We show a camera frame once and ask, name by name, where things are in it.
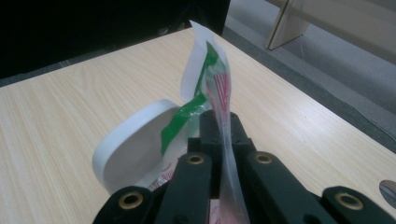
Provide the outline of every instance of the brass screw insert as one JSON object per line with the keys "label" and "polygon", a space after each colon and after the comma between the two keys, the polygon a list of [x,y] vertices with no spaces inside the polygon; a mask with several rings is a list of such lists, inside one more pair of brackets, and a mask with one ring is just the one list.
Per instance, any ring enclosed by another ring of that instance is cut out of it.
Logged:
{"label": "brass screw insert", "polygon": [[256,155],[256,161],[262,164],[268,164],[272,162],[272,158],[267,155],[259,154]]}
{"label": "brass screw insert", "polygon": [[361,210],[363,208],[363,202],[359,198],[346,192],[339,192],[335,194],[335,200],[344,207],[352,210]]}
{"label": "brass screw insert", "polygon": [[189,157],[189,163],[190,164],[197,165],[197,164],[200,164],[202,162],[204,162],[204,157],[202,157],[202,156],[194,155],[194,156],[190,156]]}
{"label": "brass screw insert", "polygon": [[135,190],[132,192],[125,193],[120,197],[119,206],[122,209],[134,209],[143,202],[143,195]]}

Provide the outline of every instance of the gray floor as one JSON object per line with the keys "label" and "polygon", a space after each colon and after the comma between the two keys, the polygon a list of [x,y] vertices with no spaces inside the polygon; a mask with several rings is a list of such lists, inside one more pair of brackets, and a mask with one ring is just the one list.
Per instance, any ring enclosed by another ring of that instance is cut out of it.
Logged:
{"label": "gray floor", "polygon": [[267,50],[278,11],[262,0],[232,0],[223,37],[396,153],[396,65],[313,25]]}

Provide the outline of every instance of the wooden table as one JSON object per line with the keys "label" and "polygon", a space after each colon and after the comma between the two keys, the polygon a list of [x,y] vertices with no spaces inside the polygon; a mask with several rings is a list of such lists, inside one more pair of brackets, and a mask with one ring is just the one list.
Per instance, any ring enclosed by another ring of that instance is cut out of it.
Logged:
{"label": "wooden table", "polygon": [[[381,180],[396,155],[216,37],[229,57],[232,111],[259,150],[276,154],[320,195],[356,189],[396,217]],[[0,89],[0,223],[90,223],[109,195],[92,153],[123,120],[160,99],[182,104],[192,30],[167,35]]]}

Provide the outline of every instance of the table surface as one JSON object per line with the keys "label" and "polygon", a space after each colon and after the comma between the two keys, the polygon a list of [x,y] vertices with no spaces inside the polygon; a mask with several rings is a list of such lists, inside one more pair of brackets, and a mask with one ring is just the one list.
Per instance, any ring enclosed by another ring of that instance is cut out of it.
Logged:
{"label": "table surface", "polygon": [[[304,186],[356,189],[393,217],[379,192],[396,155],[216,36],[231,67],[236,113],[258,150]],[[95,178],[100,141],[145,106],[182,104],[191,29],[0,89],[0,223],[90,223],[109,195]]]}

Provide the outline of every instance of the plastic bag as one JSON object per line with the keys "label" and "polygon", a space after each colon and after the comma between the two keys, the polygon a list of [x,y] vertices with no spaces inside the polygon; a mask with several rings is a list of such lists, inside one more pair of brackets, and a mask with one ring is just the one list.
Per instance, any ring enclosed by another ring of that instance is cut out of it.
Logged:
{"label": "plastic bag", "polygon": [[184,104],[162,131],[164,169],[151,186],[167,182],[176,168],[177,158],[186,153],[187,139],[198,131],[199,115],[213,107],[223,141],[223,164],[219,202],[211,202],[210,223],[249,223],[236,171],[231,144],[231,77],[227,57],[216,44],[210,30],[191,22],[195,42],[180,85]]}

